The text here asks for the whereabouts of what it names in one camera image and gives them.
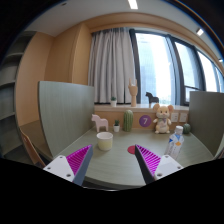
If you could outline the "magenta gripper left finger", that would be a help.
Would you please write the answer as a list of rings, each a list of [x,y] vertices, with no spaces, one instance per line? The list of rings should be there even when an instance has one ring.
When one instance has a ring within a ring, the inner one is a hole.
[[[87,145],[68,156],[59,155],[44,170],[81,186],[92,155],[93,146]]]

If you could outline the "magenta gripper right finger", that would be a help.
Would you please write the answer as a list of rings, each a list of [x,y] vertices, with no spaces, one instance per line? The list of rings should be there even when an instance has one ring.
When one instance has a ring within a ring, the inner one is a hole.
[[[140,145],[135,145],[135,156],[146,184],[150,184],[183,168],[169,155],[160,157]]]

